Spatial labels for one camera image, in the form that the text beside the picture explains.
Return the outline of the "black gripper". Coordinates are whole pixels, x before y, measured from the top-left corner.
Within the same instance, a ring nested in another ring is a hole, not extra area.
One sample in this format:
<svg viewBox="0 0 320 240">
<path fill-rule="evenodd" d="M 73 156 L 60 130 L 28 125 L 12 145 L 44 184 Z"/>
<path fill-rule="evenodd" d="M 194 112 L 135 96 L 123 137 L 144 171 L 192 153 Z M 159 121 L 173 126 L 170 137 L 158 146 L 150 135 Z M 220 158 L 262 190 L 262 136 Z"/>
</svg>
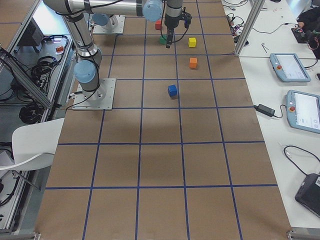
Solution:
<svg viewBox="0 0 320 240">
<path fill-rule="evenodd" d="M 172 17 L 168 14 L 165 15 L 164 24 L 167 28 L 167 33 L 166 33 L 166 48 L 167 49 L 171 48 L 171 45 L 173 43 L 173 38 L 174 38 L 174 29 L 179 25 L 180 19 L 181 19 L 180 16 Z"/>
</svg>

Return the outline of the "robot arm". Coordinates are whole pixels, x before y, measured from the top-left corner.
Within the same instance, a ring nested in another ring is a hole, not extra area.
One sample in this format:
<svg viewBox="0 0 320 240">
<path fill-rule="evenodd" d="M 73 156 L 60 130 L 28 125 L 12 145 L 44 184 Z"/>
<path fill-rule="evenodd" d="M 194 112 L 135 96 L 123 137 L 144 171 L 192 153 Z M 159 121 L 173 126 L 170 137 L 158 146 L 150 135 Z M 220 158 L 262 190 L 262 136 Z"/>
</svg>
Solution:
<svg viewBox="0 0 320 240">
<path fill-rule="evenodd" d="M 115 28 L 118 26 L 119 22 L 115 15 L 94 13 L 91 17 L 92 21 L 103 28 Z"/>
<path fill-rule="evenodd" d="M 175 28 L 180 22 L 186 29 L 192 16 L 181 0 L 46 0 L 44 4 L 62 16 L 79 55 L 74 67 L 82 94 L 88 102 L 105 98 L 106 89 L 99 77 L 102 52 L 93 42 L 84 14 L 129 15 L 144 17 L 147 21 L 161 20 L 166 26 L 166 48 L 175 42 Z"/>
</svg>

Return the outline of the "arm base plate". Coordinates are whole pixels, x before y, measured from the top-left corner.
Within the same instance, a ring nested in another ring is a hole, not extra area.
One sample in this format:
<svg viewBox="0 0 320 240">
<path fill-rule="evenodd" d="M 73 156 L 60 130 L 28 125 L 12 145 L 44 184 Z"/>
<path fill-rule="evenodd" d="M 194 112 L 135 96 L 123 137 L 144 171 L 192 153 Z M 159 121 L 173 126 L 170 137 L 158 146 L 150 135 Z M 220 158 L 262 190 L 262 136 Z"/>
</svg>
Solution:
<svg viewBox="0 0 320 240">
<path fill-rule="evenodd" d="M 113 108 L 114 93 L 116 88 L 115 78 L 102 78 L 100 87 L 92 93 L 83 91 L 78 84 L 77 91 L 81 92 L 74 97 L 73 110 L 111 110 Z"/>
<path fill-rule="evenodd" d="M 122 34 L 124 25 L 124 15 L 94 14 L 91 17 L 91 31 L 95 35 Z"/>
</svg>

